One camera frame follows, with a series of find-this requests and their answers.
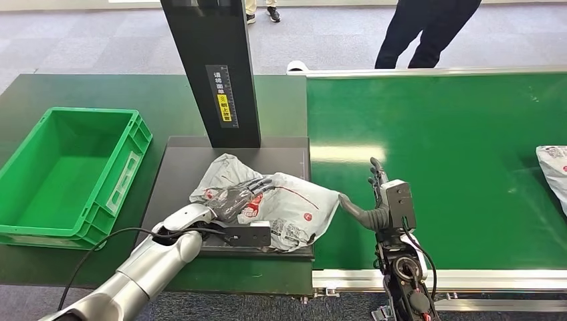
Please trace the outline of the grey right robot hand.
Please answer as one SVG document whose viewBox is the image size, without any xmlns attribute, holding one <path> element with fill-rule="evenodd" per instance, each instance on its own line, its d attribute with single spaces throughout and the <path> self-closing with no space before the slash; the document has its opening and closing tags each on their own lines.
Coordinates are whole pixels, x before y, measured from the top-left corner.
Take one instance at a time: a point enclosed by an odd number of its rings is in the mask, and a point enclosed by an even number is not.
<svg viewBox="0 0 567 321">
<path fill-rule="evenodd" d="M 341 208 L 347 213 L 351 214 L 363 227 L 378 232 L 380 230 L 386 229 L 389 226 L 389 206 L 383 201 L 383 197 L 380 191 L 382 184 L 387 178 L 381 163 L 374 157 L 370 158 L 371 168 L 370 172 L 373 177 L 368 179 L 370 183 L 375 200 L 375 208 L 371 210 L 364 210 L 358 205 L 354 204 L 350 198 L 340 193 L 338 199 Z"/>
</svg>

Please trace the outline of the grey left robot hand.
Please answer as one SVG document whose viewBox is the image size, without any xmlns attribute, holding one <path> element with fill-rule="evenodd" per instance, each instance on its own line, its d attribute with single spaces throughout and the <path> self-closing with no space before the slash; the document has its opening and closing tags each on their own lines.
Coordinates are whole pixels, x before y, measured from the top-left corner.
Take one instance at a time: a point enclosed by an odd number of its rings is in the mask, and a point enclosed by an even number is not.
<svg viewBox="0 0 567 321">
<path fill-rule="evenodd" d="M 261 177 L 222 188 L 205 206 L 214 213 L 216 220 L 232 222 L 258 195 L 275 189 L 272 179 Z"/>
</svg>

